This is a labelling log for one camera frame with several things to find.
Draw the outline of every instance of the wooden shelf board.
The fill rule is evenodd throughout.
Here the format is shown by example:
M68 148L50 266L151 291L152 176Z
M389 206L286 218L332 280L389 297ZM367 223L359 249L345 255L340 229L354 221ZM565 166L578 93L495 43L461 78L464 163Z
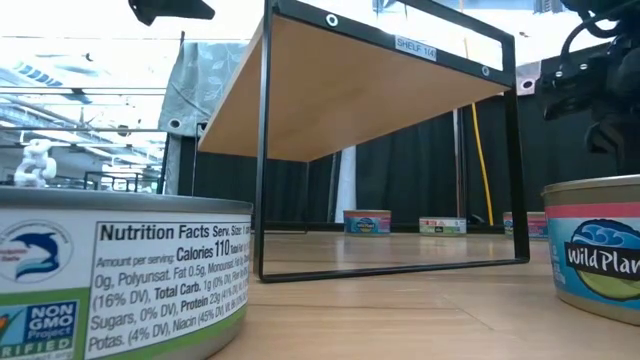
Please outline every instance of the wooden shelf board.
M271 159L308 162L508 88L275 15ZM199 150L256 156L262 24L227 85Z

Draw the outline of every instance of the tuna can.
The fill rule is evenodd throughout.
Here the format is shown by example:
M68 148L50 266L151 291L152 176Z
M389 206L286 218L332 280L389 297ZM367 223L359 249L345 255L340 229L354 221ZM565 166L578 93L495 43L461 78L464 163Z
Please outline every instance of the tuna can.
M462 236L467 234L467 219L421 217L420 234L425 236Z
M388 236L391 233L391 211L345 210L344 232L356 236Z
M513 236L513 216L510 212L504 213L503 217L504 234ZM529 225L530 239L548 239L549 231L547 229L547 218L544 212L528 212L527 223Z
M0 357L208 358L245 318L251 212L0 187Z
M543 197L560 299L640 325L640 176L549 185Z

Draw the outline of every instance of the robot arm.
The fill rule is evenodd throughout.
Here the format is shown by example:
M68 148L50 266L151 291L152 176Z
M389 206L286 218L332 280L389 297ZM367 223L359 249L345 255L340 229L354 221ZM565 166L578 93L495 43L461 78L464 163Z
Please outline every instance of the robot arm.
M640 173L640 0L562 0L583 19L567 37L560 67L537 81L545 120L589 110L595 124L585 143L590 152L615 156L618 173ZM596 23L617 21L611 30ZM583 30L615 39L602 54L576 64L569 48Z

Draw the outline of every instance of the ceiling light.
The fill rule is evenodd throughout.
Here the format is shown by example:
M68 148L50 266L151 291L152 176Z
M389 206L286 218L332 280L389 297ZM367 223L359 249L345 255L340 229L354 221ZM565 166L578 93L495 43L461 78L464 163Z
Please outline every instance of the ceiling light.
M113 155L109 154L108 152L104 151L104 150L100 150L100 149L96 149L96 148L92 148L92 147L85 147L85 149L87 149L87 151L92 152L98 156L104 156L104 157L112 157Z
M20 143L20 145L22 145L22 146L29 146L29 145L31 145L31 143L28 143L28 142L22 142L22 143ZM54 147L54 146L55 146L55 147L71 146L71 144L69 144L69 143L61 143L61 142L52 142L52 143L50 143L50 145L51 145L52 147Z
M34 130L33 132L51 139L62 140L70 143L76 143L83 140L80 136L72 134L68 131Z
M146 168L144 165L122 165L122 166L110 166L103 165L102 171L105 173L142 173Z
M110 144L110 143L78 143L80 147L94 147L94 148L123 148L127 147L127 144Z
M115 178L131 178L131 179L135 179L136 175L140 175L140 173L122 173L122 172L112 172L112 173L105 173L105 175L108 176L113 176Z
M69 87L11 87L0 86L0 90L5 95L74 95L77 92L82 92L83 95L156 95L162 96L165 94L166 89L157 88L69 88Z
M153 164L153 163L155 163L155 161L149 160L147 158L143 158L141 156L136 156L136 155L117 155L117 156L115 156L115 158L130 162L130 163L134 163L134 164Z

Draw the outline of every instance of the white figurine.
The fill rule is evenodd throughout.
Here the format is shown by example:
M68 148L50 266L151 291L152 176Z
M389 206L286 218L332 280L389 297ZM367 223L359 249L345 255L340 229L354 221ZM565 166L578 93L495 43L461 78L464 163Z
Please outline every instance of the white figurine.
M33 139L24 148L22 163L16 169L13 180L20 187L45 187L46 180L56 177L57 165L49 157L51 141Z

